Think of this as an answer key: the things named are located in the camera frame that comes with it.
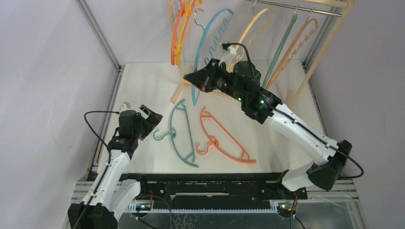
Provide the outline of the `blue wavy hanger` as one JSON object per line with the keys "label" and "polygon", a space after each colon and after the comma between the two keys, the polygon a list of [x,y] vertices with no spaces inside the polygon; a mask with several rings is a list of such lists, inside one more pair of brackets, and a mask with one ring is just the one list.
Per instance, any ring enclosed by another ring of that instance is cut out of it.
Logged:
{"label": "blue wavy hanger", "polygon": [[213,57],[213,54],[217,50],[219,43],[222,40],[223,34],[226,32],[226,29],[229,26],[230,22],[232,21],[233,17],[234,17],[234,12],[230,8],[223,8],[223,9],[217,11],[217,13],[211,17],[211,19],[209,20],[209,22],[207,23],[207,25],[205,27],[202,27],[203,34],[200,39],[200,42],[199,42],[199,45],[197,48],[197,53],[196,53],[196,56],[194,59],[193,71],[196,71],[198,68],[198,65],[200,63],[200,58],[202,56],[204,44],[206,42],[209,31],[210,31],[212,25],[214,24],[214,22],[217,19],[223,19],[222,23],[218,26],[218,35],[213,38],[214,46],[210,46],[208,48],[208,53],[210,54],[210,56],[206,57],[204,59],[205,63],[208,63],[210,61],[210,59]]}

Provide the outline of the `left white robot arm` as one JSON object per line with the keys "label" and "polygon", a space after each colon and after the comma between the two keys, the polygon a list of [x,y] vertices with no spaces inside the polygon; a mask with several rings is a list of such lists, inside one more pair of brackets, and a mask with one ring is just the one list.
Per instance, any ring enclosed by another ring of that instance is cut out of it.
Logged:
{"label": "left white robot arm", "polygon": [[90,190],[80,203],[73,203],[68,210],[68,219],[73,229],[116,229],[130,202],[136,197],[143,199],[149,194],[147,183],[126,179],[117,189],[119,179],[129,164],[139,141],[144,140],[161,122],[163,116],[145,105],[140,112],[124,102],[117,114],[118,126],[106,144],[107,157],[99,165],[99,172]]}

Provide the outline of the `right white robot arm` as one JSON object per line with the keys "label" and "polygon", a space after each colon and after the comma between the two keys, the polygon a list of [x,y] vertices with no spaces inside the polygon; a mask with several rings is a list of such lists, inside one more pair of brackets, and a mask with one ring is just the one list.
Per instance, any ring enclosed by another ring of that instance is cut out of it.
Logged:
{"label": "right white robot arm", "polygon": [[333,188],[349,158],[351,143],[338,142],[305,123],[280,98],[260,86],[261,72],[253,63],[237,62],[229,72],[220,60],[211,59],[183,78],[202,92],[219,90],[236,99],[246,116],[278,131],[310,157],[311,163],[283,172],[276,185],[279,197],[289,198],[296,190],[311,185]]}

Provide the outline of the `pale yellow wavy hanger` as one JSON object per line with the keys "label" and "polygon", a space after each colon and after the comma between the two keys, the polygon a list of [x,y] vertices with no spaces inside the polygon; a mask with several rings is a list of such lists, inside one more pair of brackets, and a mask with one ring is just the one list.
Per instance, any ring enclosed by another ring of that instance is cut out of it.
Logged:
{"label": "pale yellow wavy hanger", "polygon": [[[258,38],[270,27],[274,16],[275,11],[272,8],[264,8],[256,13],[237,42],[244,44],[248,49],[251,48]],[[245,50],[241,46],[235,46],[235,49],[237,55],[231,63],[226,65],[228,71],[231,71],[238,61],[246,57]]]}

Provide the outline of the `pale green wavy hanger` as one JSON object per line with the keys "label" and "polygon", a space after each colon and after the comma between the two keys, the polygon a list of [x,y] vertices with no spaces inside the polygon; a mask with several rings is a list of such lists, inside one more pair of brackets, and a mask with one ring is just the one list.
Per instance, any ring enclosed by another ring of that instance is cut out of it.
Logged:
{"label": "pale green wavy hanger", "polygon": [[277,61],[279,59],[279,56],[280,56],[280,54],[281,54],[281,52],[282,52],[282,50],[284,48],[284,45],[285,45],[285,43],[287,41],[287,38],[290,35],[290,33],[292,31],[292,28],[293,28],[294,24],[296,23],[297,19],[298,19],[297,9],[295,9],[294,13],[293,13],[293,15],[291,17],[291,21],[288,24],[288,26],[287,26],[284,34],[283,34],[283,37],[282,37],[282,39],[281,39],[281,41],[280,41],[280,43],[279,43],[279,45],[277,47],[277,50],[276,50],[276,52],[275,52],[275,54],[273,56],[273,59],[272,59],[272,61],[270,63],[270,66],[267,69],[265,78],[263,80],[263,83],[261,84],[262,87],[265,87],[267,85],[267,83],[269,82],[270,75],[273,72],[273,69],[274,69],[274,67],[275,67],[275,65],[276,65],[276,63],[277,63]]}

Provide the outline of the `yellow-orange plastic hanger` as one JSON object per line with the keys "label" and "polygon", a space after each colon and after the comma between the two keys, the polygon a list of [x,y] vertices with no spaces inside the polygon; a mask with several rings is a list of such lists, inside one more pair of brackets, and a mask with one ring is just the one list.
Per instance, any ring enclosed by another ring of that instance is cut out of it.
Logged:
{"label": "yellow-orange plastic hanger", "polygon": [[202,5],[202,0],[180,0],[180,9],[173,29],[171,42],[171,64],[180,65],[181,54],[191,32],[194,10]]}

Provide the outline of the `light orange wavy hanger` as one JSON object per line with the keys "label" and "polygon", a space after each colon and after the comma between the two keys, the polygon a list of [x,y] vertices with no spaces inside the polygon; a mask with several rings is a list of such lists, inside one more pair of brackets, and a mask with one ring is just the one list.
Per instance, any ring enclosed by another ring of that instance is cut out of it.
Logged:
{"label": "light orange wavy hanger", "polygon": [[266,89],[269,89],[270,86],[275,82],[275,80],[281,75],[281,73],[286,69],[288,64],[297,55],[297,53],[303,47],[303,45],[317,31],[318,27],[319,21],[317,19],[315,18],[309,19],[309,17],[307,17],[305,23],[300,27],[294,39],[290,43],[288,49],[284,53],[284,56],[278,63],[278,66],[273,69],[273,72],[270,75],[270,80],[265,86]]}

